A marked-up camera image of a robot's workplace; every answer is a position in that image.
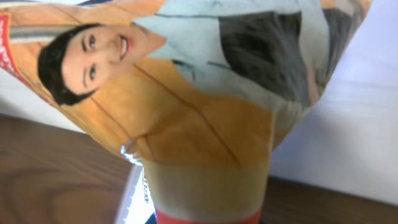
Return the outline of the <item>yellow snack chip bag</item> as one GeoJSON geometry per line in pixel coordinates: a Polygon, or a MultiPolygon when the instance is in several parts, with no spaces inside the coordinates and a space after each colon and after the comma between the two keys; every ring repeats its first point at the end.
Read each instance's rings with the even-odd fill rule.
{"type": "Polygon", "coordinates": [[[1,68],[143,166],[158,223],[259,223],[371,1],[1,3],[1,68]]]}

